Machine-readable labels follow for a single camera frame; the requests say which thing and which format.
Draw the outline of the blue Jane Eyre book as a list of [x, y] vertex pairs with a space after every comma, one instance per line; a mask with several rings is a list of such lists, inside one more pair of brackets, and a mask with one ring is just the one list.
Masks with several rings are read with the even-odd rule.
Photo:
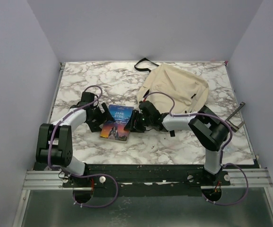
[[134, 108], [131, 106], [109, 105], [108, 109], [114, 120], [108, 120], [103, 124], [100, 138], [127, 143], [129, 130], [124, 128], [129, 122]]

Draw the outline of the cream canvas backpack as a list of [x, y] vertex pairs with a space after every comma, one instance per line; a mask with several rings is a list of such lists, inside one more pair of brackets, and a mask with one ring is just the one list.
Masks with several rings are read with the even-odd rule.
[[166, 63], [154, 64], [155, 69], [134, 68], [148, 71], [149, 75], [137, 92], [137, 102], [151, 102], [160, 113], [184, 114], [198, 112], [209, 94], [208, 82], [185, 70]]

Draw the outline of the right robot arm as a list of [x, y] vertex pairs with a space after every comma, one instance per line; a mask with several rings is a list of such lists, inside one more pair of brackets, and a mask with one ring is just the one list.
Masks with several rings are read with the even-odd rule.
[[192, 131], [205, 148], [203, 181], [214, 185], [219, 181], [222, 168], [223, 150], [232, 139], [232, 129], [207, 106], [199, 112], [172, 114], [160, 113], [149, 101], [141, 102], [139, 110], [134, 110], [124, 129], [130, 132], [145, 132], [147, 127], [156, 131]]

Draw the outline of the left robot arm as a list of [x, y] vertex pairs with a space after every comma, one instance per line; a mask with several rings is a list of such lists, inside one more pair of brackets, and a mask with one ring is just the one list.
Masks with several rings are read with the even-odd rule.
[[91, 92], [83, 92], [81, 100], [70, 107], [69, 112], [53, 123], [43, 123], [39, 128], [36, 162], [50, 167], [61, 168], [74, 175], [78, 186], [87, 186], [90, 182], [88, 165], [73, 155], [72, 132], [86, 123], [91, 132], [100, 132], [101, 125], [113, 121], [110, 111], [102, 103], [99, 108], [99, 96]]

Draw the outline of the black metal base plate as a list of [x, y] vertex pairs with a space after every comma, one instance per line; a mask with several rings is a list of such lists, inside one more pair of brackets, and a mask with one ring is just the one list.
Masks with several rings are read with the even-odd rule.
[[[228, 169], [237, 169], [228, 166], [221, 172]], [[259, 169], [256, 166], [243, 166], [243, 169]], [[82, 182], [99, 183], [99, 176], [106, 176], [107, 185], [95, 186], [92, 191], [72, 191], [79, 197], [94, 195], [95, 197], [113, 197], [116, 193], [126, 197], [153, 197], [153, 196], [201, 196], [203, 191], [225, 189], [215, 186], [212, 189], [201, 189], [200, 187], [189, 186], [187, 183], [180, 183], [177, 186], [152, 185], [152, 186], [128, 186], [119, 187], [116, 180], [123, 181], [149, 181], [149, 180], [182, 180], [189, 176], [195, 177], [200, 183], [216, 183], [220, 179], [221, 172], [217, 176], [209, 176], [204, 173], [202, 165], [89, 165], [89, 178], [77, 178], [68, 176], [70, 180], [81, 184]]]

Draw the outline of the aluminium rail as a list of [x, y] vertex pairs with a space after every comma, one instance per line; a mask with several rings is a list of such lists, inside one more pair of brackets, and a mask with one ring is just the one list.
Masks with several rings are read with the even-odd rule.
[[[82, 182], [75, 183], [63, 173], [58, 171], [28, 171], [26, 173], [23, 189], [24, 190], [76, 190], [92, 191], [95, 186], [106, 186], [106, 176], [99, 176], [99, 183]], [[187, 183], [189, 186], [200, 187], [201, 189], [212, 189], [215, 186], [221, 188], [266, 188], [272, 187], [273, 183], [268, 170], [265, 169], [228, 169], [221, 172], [220, 179], [216, 183], [200, 183], [195, 177], [189, 176], [187, 180], [149, 180], [149, 181], [123, 181], [116, 180], [119, 187], [128, 186], [152, 186], [152, 185], [170, 185], [177, 186], [180, 183]]]

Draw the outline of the grey metal bracket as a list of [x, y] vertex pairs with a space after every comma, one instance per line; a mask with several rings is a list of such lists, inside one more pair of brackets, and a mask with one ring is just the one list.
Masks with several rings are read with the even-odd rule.
[[241, 102], [237, 109], [232, 112], [229, 117], [225, 120], [231, 127], [233, 132], [238, 132], [245, 124], [244, 120], [241, 119], [240, 110], [245, 106], [244, 102]]

